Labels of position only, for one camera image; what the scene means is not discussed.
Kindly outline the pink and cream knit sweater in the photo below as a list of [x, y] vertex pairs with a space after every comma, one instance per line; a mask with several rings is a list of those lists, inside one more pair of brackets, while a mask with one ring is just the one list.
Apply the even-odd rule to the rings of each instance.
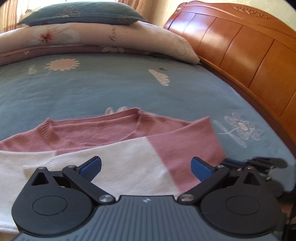
[[177, 120], [138, 108], [78, 120], [46, 120], [1, 141], [1, 233], [17, 234], [12, 205], [40, 166], [59, 171], [94, 156], [102, 170], [93, 183], [120, 195], [178, 196], [199, 184], [193, 157], [212, 166], [225, 153], [209, 117]]

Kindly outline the orange wooden headboard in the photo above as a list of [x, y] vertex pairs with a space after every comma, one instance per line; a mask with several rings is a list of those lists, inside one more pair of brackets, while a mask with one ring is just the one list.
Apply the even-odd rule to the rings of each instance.
[[165, 28], [184, 37], [200, 59], [243, 93], [295, 150], [295, 31], [242, 4], [180, 4]]

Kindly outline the cream floral folded quilt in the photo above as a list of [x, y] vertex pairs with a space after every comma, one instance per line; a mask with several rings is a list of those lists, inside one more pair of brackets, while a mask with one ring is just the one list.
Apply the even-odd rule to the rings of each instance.
[[130, 26], [53, 24], [1, 34], [1, 66], [46, 55], [110, 52], [161, 54], [191, 64], [200, 61], [183, 37], [143, 22]]

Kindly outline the blue floral bed sheet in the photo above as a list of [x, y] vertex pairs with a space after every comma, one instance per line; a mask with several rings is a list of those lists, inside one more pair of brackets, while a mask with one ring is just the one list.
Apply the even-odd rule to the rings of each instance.
[[209, 116], [228, 157], [283, 158], [293, 150], [232, 87], [200, 65], [133, 54], [66, 54], [1, 67], [1, 139], [45, 119], [141, 108], [186, 121]]

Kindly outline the dark teal pillow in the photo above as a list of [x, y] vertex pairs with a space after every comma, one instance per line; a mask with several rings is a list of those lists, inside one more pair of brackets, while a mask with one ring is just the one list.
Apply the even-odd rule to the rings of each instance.
[[107, 1], [80, 1], [45, 6], [22, 19], [19, 24], [40, 26], [65, 23], [98, 23], [129, 26], [147, 22], [130, 6]]

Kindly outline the striped window curtain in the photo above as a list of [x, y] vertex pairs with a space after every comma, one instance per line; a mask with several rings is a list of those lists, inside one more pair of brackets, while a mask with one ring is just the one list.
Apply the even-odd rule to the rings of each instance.
[[5, 1], [1, 6], [1, 33], [14, 30], [17, 27], [18, 0]]

